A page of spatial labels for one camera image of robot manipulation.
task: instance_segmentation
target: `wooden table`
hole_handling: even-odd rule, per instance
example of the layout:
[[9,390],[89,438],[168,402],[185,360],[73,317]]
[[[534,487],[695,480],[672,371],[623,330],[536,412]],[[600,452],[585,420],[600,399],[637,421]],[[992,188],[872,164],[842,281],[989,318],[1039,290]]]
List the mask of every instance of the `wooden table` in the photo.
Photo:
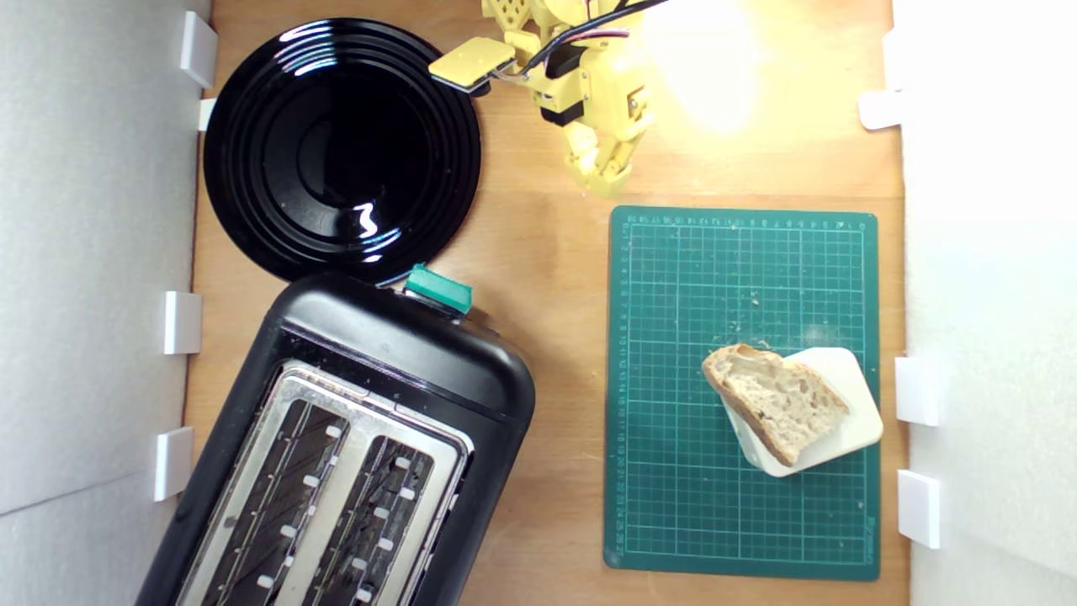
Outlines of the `wooden table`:
[[[602,563],[605,271],[613,200],[582,194],[556,128],[526,94],[477,101],[484,173],[471,215],[432,263],[475,286],[476,305],[524,354],[537,385],[531,431],[472,572],[464,605],[909,603],[897,534],[892,358],[904,350],[903,184],[896,132],[866,132],[856,97],[882,85],[886,0],[672,0],[647,18],[658,122],[618,202],[873,212],[882,326],[882,576],[824,582],[613,570]],[[496,36],[475,0],[214,0],[216,84],[263,41],[328,16],[405,27],[440,48]],[[213,96],[215,90],[207,90]],[[186,423],[200,449],[283,283],[221,230],[200,183],[194,290],[202,352],[191,362]]]

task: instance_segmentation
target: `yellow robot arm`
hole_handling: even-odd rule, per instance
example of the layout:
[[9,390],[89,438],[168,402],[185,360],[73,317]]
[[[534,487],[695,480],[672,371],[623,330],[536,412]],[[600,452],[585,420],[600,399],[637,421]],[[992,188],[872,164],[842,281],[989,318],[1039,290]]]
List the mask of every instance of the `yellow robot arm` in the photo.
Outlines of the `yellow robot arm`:
[[[654,119],[631,28],[639,11],[663,0],[480,1],[504,41],[474,38],[431,64],[431,74],[476,95],[491,77],[529,88],[543,118],[564,132],[579,183],[616,195]],[[537,33],[524,29],[529,22]]]

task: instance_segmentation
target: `wire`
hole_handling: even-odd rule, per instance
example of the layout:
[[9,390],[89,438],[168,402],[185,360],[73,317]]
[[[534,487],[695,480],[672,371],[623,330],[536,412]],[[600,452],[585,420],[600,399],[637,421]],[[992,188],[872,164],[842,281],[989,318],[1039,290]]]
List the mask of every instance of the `wire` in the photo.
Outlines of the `wire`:
[[[583,33],[577,33],[577,34],[569,38],[568,40],[565,40],[564,43],[565,44],[570,44],[572,42],[576,42],[576,41],[579,41],[579,40],[591,40],[591,39],[595,39],[595,38],[628,38],[628,37],[629,37],[629,31],[627,29],[623,28],[623,27],[613,28],[613,29],[592,29],[590,31],[585,31]],[[543,68],[549,67],[549,58],[550,57],[546,57],[546,60],[543,61]]]
[[517,75],[520,76],[527,75],[527,73],[532,69],[538,67],[540,65],[545,64],[546,59],[550,56],[550,54],[553,54],[558,46],[569,42],[571,38],[590,31],[610,22],[627,17],[628,15],[639,13],[640,11],[644,11],[652,6],[657,6],[658,4],[661,4],[662,2],[666,1],[667,0],[642,0],[641,2],[637,2],[634,4],[629,4],[620,9],[615,9],[604,15],[599,15],[593,19],[589,19],[583,23],[582,25],[577,25],[576,27],[571,27],[562,31],[561,33],[558,33],[557,36],[554,37],[553,40],[546,43],[546,45],[543,46],[541,51],[538,51],[537,53],[535,53],[533,57],[531,57],[531,60],[529,60],[527,65],[523,66],[523,69],[521,69],[517,73]]

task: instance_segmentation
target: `black toaster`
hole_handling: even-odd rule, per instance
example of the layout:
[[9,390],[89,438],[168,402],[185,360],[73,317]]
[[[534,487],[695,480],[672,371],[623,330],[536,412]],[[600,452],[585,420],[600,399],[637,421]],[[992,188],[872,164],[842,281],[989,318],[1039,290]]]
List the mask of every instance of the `black toaster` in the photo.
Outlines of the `black toaster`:
[[457,602],[534,387],[418,270],[400,291],[324,273],[281,293],[137,604]]

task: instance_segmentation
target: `white clip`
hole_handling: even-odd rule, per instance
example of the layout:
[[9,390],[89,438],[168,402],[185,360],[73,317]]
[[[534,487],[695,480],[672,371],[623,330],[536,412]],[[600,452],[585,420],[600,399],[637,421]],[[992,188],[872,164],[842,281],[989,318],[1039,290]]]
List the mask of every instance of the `white clip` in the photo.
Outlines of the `white clip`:
[[897,532],[928,549],[941,541],[940,484],[908,469],[897,471]]
[[165,501],[187,485],[187,480],[191,479],[194,448],[195,433],[191,427],[180,427],[157,436],[153,501]]
[[939,382],[925,361],[894,358],[894,395],[897,419],[937,427],[939,424]]
[[213,87],[216,70],[216,32],[194,11],[183,16],[183,45],[180,69],[202,88]]
[[209,128],[209,116],[213,113],[213,107],[216,105],[216,97],[210,99],[201,99],[198,101],[198,131],[205,132]]
[[165,355],[201,351],[201,295],[170,290],[165,293]]
[[901,124],[906,118],[905,89],[909,76],[908,52],[896,27],[882,37],[882,65],[886,89],[866,90],[856,100],[861,124],[879,130]]

